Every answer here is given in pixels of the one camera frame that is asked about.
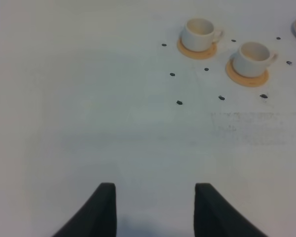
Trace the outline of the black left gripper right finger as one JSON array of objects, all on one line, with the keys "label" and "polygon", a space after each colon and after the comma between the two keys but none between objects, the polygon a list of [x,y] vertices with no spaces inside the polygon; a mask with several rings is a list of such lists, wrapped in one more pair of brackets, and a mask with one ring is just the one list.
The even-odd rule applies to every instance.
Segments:
[{"label": "black left gripper right finger", "polygon": [[211,184],[195,184],[193,229],[196,237],[264,237]]}]

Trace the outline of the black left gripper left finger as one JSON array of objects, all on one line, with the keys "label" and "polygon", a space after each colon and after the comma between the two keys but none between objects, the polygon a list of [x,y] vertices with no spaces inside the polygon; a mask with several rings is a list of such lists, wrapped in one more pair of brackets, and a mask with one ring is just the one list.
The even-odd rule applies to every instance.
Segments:
[{"label": "black left gripper left finger", "polygon": [[55,237],[116,237],[116,187],[101,183]]}]

